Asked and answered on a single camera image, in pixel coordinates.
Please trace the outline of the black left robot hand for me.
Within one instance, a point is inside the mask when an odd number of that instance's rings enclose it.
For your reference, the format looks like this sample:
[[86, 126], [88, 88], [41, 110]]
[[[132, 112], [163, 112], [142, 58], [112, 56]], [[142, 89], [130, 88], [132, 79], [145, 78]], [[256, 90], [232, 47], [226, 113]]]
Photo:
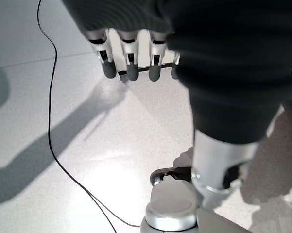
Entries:
[[192, 182], [214, 209], [245, 166], [280, 105], [292, 97], [292, 0], [66, 0], [89, 41], [98, 30], [163, 33], [180, 55], [194, 125]]

